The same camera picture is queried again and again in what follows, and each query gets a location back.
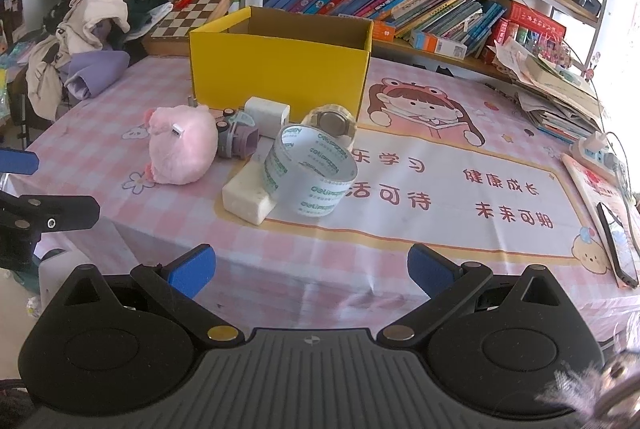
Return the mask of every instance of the black phone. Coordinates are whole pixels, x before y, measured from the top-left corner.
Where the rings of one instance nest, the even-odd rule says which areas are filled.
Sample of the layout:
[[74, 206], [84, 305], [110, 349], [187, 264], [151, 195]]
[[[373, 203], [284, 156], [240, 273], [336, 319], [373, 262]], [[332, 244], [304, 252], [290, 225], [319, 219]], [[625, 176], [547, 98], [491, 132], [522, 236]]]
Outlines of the black phone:
[[611, 250], [616, 276], [631, 288], [638, 287], [638, 273], [634, 258], [640, 259], [640, 257], [636, 248], [626, 238], [622, 221], [602, 202], [598, 204], [597, 209], [598, 218], [604, 227], [607, 243]]

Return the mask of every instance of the checkered board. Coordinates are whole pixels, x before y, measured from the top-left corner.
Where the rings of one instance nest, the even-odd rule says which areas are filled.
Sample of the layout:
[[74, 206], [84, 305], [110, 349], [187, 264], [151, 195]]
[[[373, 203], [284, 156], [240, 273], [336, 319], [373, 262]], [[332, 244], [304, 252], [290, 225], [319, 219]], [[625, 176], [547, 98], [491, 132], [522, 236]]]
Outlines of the checkered board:
[[204, 25], [209, 20], [211, 13], [221, 1], [193, 0], [182, 10], [172, 10], [158, 23], [151, 37], [187, 37], [190, 30]]

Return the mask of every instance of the phone screen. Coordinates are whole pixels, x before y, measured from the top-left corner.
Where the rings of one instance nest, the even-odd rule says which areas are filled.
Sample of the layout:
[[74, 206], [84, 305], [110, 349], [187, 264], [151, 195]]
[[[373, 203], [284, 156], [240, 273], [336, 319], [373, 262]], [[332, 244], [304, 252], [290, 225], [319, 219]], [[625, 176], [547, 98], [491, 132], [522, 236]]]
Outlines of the phone screen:
[[604, 205], [602, 205], [602, 212], [609, 227], [613, 244], [616, 247], [620, 269], [630, 278], [637, 281], [638, 273], [636, 272], [636, 265], [634, 264], [634, 256], [638, 257], [636, 249], [629, 244], [628, 239], [626, 239], [625, 229], [620, 219]]

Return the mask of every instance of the stuffed animal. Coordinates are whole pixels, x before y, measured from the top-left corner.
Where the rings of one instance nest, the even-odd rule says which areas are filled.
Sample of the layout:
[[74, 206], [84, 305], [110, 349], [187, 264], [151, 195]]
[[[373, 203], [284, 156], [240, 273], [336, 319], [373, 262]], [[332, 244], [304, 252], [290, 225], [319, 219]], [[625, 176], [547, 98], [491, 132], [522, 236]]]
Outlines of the stuffed animal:
[[188, 184], [207, 172], [218, 149], [216, 119], [207, 106], [156, 108], [145, 114], [151, 136], [146, 178], [159, 184]]

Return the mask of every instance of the table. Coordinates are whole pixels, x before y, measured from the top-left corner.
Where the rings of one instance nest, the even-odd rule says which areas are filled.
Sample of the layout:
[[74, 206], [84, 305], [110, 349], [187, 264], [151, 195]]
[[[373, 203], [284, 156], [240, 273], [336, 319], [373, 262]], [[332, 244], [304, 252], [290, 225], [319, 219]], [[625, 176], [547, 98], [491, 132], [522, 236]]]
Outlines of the table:
[[[417, 120], [407, 118], [409, 113], [402, 116], [402, 102], [391, 99], [394, 93], [385, 93], [383, 88], [385, 84], [411, 82], [432, 88], [427, 91], [451, 104], [450, 108], [447, 108], [449, 104], [438, 108], [446, 111], [449, 119], [420, 119], [420, 136], [428, 140], [411, 137]], [[450, 201], [468, 201], [464, 207], [456, 205], [456, 214], [475, 218], [465, 221], [473, 222], [476, 230], [482, 229], [479, 243], [487, 243], [490, 248], [491, 243], [500, 238], [500, 233], [505, 232], [503, 224], [513, 225], [513, 229], [529, 228], [525, 213], [515, 212], [514, 218], [505, 217], [509, 221], [500, 223], [497, 199], [492, 205], [493, 217], [482, 212], [479, 207], [484, 203], [482, 197], [495, 197], [498, 195], [486, 193], [500, 192], [501, 197], [510, 200], [540, 199], [537, 202], [540, 207], [536, 210], [530, 207], [533, 220], [530, 228], [535, 229], [530, 232], [535, 232], [535, 239], [543, 239], [543, 234], [548, 236], [549, 249], [542, 251], [547, 254], [544, 257], [520, 253], [517, 250], [519, 235], [512, 236], [514, 239], [511, 240], [506, 238], [504, 243], [508, 250], [485, 247], [487, 250], [476, 252], [456, 249], [446, 243], [436, 243], [436, 249], [457, 262], [482, 261], [495, 273], [520, 273], [524, 266], [534, 261], [545, 263], [598, 340], [611, 337], [617, 324], [624, 322], [632, 311], [640, 310], [639, 293], [618, 289], [610, 270], [604, 269], [603, 274], [593, 273], [571, 257], [568, 247], [571, 247], [574, 235], [568, 237], [567, 233], [574, 231], [567, 229], [577, 229], [580, 224], [593, 228], [593, 223], [559, 159], [561, 152], [566, 150], [565, 145], [535, 130], [511, 102], [485, 86], [372, 59], [366, 96], [358, 117], [363, 129], [356, 137], [354, 154], [362, 174], [358, 181], [362, 184], [361, 180], [367, 178], [365, 183], [372, 193], [367, 199], [376, 199], [377, 205], [371, 205], [374, 203], [371, 201], [358, 202], [358, 196], [364, 194], [356, 195], [357, 188], [354, 188], [352, 196], [344, 198], [322, 224], [306, 227], [295, 225], [304, 223], [300, 217], [292, 218], [278, 208], [272, 213], [272, 219], [267, 219], [260, 227], [244, 223], [224, 211], [220, 191], [239, 169], [238, 161], [216, 159], [201, 180], [186, 186], [145, 181], [143, 170], [148, 162], [148, 133], [143, 127], [145, 111], [156, 106], [186, 103], [190, 93], [188, 59], [147, 58], [130, 67], [120, 82], [97, 99], [82, 101], [34, 142], [31, 149], [40, 158], [40, 169], [31, 177], [11, 176], [9, 192], [91, 195], [101, 206], [100, 220], [92, 230], [44, 234], [37, 248], [38, 255], [54, 247], [79, 249], [103, 273], [126, 273], [139, 263], [168, 263], [197, 244], [210, 243], [218, 259], [216, 275], [196, 300], [229, 322], [244, 330], [256, 326], [300, 329], [366, 326], [376, 333], [426, 300], [406, 272], [406, 252], [413, 234], [410, 232], [407, 239], [398, 239], [376, 232], [363, 234], [358, 232], [358, 229], [362, 230], [358, 225], [341, 229], [341, 225], [335, 223], [348, 221], [340, 218], [345, 218], [346, 212], [356, 203], [369, 204], [366, 207], [369, 210], [382, 206], [392, 210], [390, 206], [394, 205], [395, 198], [392, 196], [394, 191], [389, 189], [396, 187], [391, 180], [388, 185], [376, 183], [376, 173], [372, 171], [377, 167], [378, 175], [398, 171], [400, 181], [408, 181], [407, 174], [412, 178], [417, 178], [416, 174], [425, 178], [422, 182], [428, 186], [430, 198], [420, 200], [417, 189], [400, 190], [401, 184], [397, 184], [398, 200], [402, 195], [402, 204], [394, 210], [398, 211], [397, 217], [404, 214], [399, 213], [401, 210], [414, 215], [424, 213], [420, 217], [425, 225], [424, 232], [435, 232], [430, 231], [430, 226], [447, 218], [452, 213], [452, 205], [439, 197], [438, 188], [442, 186], [433, 183], [427, 175], [437, 167], [446, 167], [447, 160], [436, 164], [435, 159], [426, 159], [425, 155], [438, 160], [458, 157], [466, 161], [460, 164], [468, 162], [465, 171], [469, 170], [469, 173], [463, 174], [462, 167], [450, 171], [460, 179], [456, 185], [462, 190], [460, 200]], [[415, 99], [417, 105], [424, 108], [425, 116], [431, 113], [433, 99], [430, 99]], [[481, 140], [484, 140], [482, 146], [476, 147]], [[392, 149], [392, 146], [407, 142], [407, 149], [415, 152], [401, 152], [401, 147]], [[464, 150], [449, 145], [460, 142], [465, 144]], [[375, 144], [379, 144], [379, 151], [383, 152], [376, 152]], [[387, 165], [390, 156], [396, 155], [390, 152], [393, 150], [399, 153], [398, 161]], [[514, 165], [510, 160], [526, 162]], [[527, 179], [538, 178], [537, 194], [527, 192], [530, 189], [525, 188], [524, 180], [519, 191], [511, 183], [507, 187], [508, 174], [501, 177], [504, 185], [499, 189], [490, 185], [485, 180], [487, 170], [478, 176], [471, 169], [472, 164], [485, 162], [494, 164], [497, 170], [505, 167], [504, 164], [511, 164], [510, 167], [517, 167], [523, 175], [520, 178], [525, 175], [531, 175]], [[426, 166], [426, 171], [419, 163]], [[543, 174], [549, 177], [548, 181], [540, 181], [539, 176]], [[453, 177], [444, 174], [438, 178]], [[549, 193], [543, 196], [543, 190], [553, 189], [553, 186], [559, 186], [566, 193], [561, 205], [570, 207], [567, 216], [571, 216], [570, 221], [554, 216], [552, 210], [543, 207], [555, 199]], [[478, 198], [474, 193], [479, 193], [480, 189], [485, 194], [478, 195], [481, 198], [476, 202]], [[513, 207], [523, 209], [519, 203], [513, 202]], [[546, 219], [542, 213], [536, 219], [535, 211], [547, 212], [552, 217], [547, 216], [549, 221], [555, 221], [556, 230], [551, 231], [549, 225], [544, 224]], [[385, 223], [392, 224], [393, 220], [385, 220]], [[436, 229], [438, 233], [447, 230], [452, 229]], [[466, 235], [464, 225], [452, 232], [456, 239], [460, 238], [460, 243], [468, 243], [463, 238], [476, 237]], [[566, 239], [567, 249], [562, 249], [565, 253], [558, 253], [561, 249], [552, 246], [558, 239]]]

